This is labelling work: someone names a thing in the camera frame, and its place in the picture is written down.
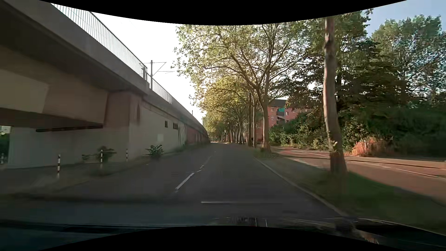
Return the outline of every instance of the dry shrub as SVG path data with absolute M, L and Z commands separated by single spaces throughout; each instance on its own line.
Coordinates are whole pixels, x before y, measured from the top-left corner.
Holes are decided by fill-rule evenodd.
M 393 155 L 393 147 L 383 139 L 368 137 L 355 144 L 351 151 L 352 156 L 373 157 L 379 155 Z

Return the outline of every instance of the fence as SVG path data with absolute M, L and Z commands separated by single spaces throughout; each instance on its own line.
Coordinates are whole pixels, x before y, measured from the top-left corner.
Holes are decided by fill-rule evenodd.
M 92 12 L 58 4 L 52 5 L 138 73 L 141 78 L 147 79 L 145 76 L 147 67 Z M 172 103 L 171 94 L 155 80 L 153 80 L 153 91 Z

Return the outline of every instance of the apartment building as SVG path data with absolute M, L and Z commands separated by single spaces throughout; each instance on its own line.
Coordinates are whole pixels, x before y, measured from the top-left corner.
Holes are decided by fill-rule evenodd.
M 286 100 L 274 99 L 268 106 L 268 122 L 271 128 L 276 124 L 285 124 L 294 119 L 300 113 L 309 112 L 311 109 L 292 109 L 291 107 L 285 107 Z M 263 140 L 263 120 L 257 123 L 257 140 Z

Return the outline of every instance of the concrete bridge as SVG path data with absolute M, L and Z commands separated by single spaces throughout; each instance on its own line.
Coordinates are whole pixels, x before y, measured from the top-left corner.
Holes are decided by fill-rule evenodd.
M 7 168 L 77 163 L 100 146 L 110 161 L 150 145 L 207 141 L 204 127 L 91 12 L 0 0 L 0 125 Z

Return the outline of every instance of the sky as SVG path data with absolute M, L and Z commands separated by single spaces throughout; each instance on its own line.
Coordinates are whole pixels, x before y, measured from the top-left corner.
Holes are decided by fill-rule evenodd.
M 446 17 L 446 0 L 406 0 L 404 2 L 377 7 L 373 10 L 367 32 L 372 34 L 386 19 L 405 19 L 415 15 Z M 179 46 L 176 35 L 178 24 L 160 23 L 109 16 L 101 13 L 95 15 L 129 48 L 146 66 L 150 72 L 150 60 L 167 62 L 160 71 L 170 71 L 170 66 L 178 57 L 173 49 Z M 163 63 L 154 63 L 153 72 Z M 201 123 L 205 115 L 197 107 L 192 106 L 189 96 L 194 95 L 191 82 L 177 72 L 158 72 L 153 77 L 178 102 L 189 110 Z

